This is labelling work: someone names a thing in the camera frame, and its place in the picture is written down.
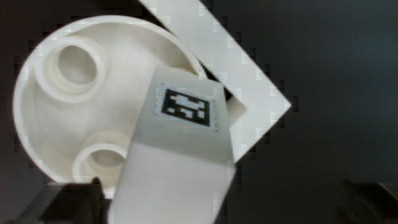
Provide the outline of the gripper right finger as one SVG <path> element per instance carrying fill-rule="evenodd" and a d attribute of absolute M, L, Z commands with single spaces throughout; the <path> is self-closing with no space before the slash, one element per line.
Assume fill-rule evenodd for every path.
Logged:
<path fill-rule="evenodd" d="M 341 182 L 336 224 L 398 224 L 398 184 Z"/>

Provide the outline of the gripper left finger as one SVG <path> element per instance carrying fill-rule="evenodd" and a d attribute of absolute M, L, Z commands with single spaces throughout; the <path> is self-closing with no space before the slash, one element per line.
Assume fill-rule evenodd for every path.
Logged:
<path fill-rule="evenodd" d="M 108 205 L 100 178 L 87 183 L 50 182 L 14 224 L 108 224 Z"/>

